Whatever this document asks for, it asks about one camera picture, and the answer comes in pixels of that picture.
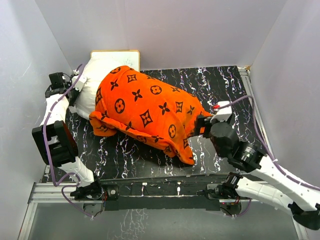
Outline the white pillow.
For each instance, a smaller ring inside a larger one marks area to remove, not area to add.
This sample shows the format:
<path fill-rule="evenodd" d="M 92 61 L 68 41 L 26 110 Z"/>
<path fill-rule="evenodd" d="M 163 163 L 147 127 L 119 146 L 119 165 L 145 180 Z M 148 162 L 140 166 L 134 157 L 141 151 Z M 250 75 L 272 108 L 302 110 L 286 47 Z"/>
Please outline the white pillow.
<path fill-rule="evenodd" d="M 115 68 L 122 64 L 114 59 L 92 57 L 85 65 L 82 77 L 86 79 L 77 99 L 75 112 L 85 120 L 95 110 L 96 93 L 102 80 Z"/>

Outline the orange patterned pillowcase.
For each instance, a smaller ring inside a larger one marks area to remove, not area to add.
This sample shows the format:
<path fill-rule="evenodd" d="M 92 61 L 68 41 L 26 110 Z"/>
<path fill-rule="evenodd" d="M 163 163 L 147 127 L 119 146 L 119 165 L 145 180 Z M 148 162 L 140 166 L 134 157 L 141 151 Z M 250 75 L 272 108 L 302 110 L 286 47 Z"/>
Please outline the orange patterned pillowcase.
<path fill-rule="evenodd" d="M 96 136 L 122 132 L 194 165 L 188 139 L 199 115 L 210 113 L 195 95 L 123 65 L 100 83 L 89 121 Z"/>

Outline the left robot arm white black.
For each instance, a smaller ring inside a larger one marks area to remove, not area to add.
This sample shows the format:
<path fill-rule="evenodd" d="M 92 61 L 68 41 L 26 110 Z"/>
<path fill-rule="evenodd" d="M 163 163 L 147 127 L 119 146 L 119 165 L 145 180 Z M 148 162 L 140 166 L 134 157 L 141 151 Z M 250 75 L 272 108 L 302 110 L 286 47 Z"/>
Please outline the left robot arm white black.
<path fill-rule="evenodd" d="M 87 80 L 79 70 L 75 70 L 69 80 L 63 72 L 51 73 L 49 79 L 44 118 L 40 126 L 32 129 L 32 137 L 50 171 L 58 168 L 76 182 L 76 190 L 70 194 L 71 197 L 98 200 L 104 188 L 80 160 L 77 143 L 65 123 L 68 108 L 75 105 Z"/>

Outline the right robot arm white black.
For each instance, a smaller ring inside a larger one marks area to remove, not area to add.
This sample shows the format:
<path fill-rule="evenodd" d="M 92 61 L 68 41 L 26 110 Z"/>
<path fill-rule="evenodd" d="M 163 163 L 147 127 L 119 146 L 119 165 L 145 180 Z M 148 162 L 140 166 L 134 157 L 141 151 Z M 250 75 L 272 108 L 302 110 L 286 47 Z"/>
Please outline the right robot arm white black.
<path fill-rule="evenodd" d="M 233 167 L 266 182 L 261 184 L 244 175 L 230 172 L 222 184 L 209 183 L 202 191 L 208 199 L 250 198 L 282 210 L 300 225 L 320 228 L 320 189 L 276 164 L 253 144 L 241 141 L 230 125 L 230 118 L 198 115 L 194 135 L 201 130 L 213 143 L 216 154 Z"/>

